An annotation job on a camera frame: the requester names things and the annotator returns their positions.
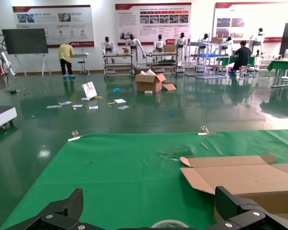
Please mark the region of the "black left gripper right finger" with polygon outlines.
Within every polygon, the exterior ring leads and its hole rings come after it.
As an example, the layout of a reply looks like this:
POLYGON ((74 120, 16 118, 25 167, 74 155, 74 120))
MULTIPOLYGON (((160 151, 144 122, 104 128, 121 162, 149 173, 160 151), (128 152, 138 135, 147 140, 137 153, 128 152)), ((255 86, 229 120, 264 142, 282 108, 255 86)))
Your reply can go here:
POLYGON ((215 208, 222 218, 208 230, 288 230, 288 220, 274 215, 254 200, 231 194, 225 187, 215 189, 215 208))

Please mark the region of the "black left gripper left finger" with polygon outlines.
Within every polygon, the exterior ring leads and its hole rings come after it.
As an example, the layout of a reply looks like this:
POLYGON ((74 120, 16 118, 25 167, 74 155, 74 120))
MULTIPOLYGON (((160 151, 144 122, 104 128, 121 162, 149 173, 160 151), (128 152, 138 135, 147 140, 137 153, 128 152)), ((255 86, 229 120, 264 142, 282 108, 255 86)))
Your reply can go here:
POLYGON ((83 189, 77 188, 66 199, 50 202, 37 215, 8 227, 9 230, 95 230, 82 223, 84 210, 83 189))

